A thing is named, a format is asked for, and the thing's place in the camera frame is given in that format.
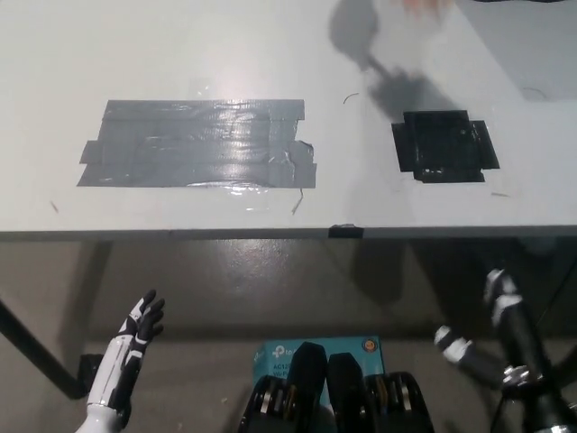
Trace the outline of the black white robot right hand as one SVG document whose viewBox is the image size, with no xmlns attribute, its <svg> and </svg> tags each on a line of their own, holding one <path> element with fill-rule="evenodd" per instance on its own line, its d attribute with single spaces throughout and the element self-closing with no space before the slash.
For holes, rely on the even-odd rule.
<svg viewBox="0 0 577 433">
<path fill-rule="evenodd" d="M 448 326 L 435 332 L 435 346 L 450 364 L 493 390 L 536 382 L 550 376 L 552 366 L 545 356 L 536 323 L 510 274 L 494 269 L 487 275 L 483 301 L 491 324 L 506 356 L 499 360 L 458 336 Z"/>
</svg>

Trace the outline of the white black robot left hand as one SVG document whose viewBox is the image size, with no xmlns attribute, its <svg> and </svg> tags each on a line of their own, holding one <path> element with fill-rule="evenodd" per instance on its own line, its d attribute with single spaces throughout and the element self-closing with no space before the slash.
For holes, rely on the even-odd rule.
<svg viewBox="0 0 577 433">
<path fill-rule="evenodd" d="M 163 330 L 160 321 L 165 300 L 156 295 L 156 290 L 150 290 L 140 298 L 110 341 L 88 394 L 88 405 L 121 411 L 130 402 L 145 352 Z"/>
</svg>

